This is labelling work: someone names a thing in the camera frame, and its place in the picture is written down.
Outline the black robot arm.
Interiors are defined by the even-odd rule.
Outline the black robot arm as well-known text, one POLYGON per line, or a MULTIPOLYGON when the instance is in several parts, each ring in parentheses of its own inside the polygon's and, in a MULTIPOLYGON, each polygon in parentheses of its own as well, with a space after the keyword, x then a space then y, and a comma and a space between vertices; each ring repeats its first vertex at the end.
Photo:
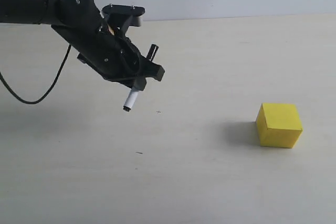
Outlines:
POLYGON ((139 90, 147 78, 161 81, 165 73, 153 62, 156 45, 144 56, 126 35, 144 12, 125 5, 98 9, 94 0, 1 0, 2 23, 50 25, 105 80, 139 90))

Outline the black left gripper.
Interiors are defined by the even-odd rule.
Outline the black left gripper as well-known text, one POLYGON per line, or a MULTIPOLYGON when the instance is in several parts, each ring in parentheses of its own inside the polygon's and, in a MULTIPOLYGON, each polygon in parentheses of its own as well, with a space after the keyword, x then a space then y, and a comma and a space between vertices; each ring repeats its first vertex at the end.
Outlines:
POLYGON ((104 80, 138 91, 145 89, 146 78, 162 81, 164 68, 147 60, 125 34, 112 34, 107 24, 78 29, 78 33, 81 42, 77 59, 104 80))

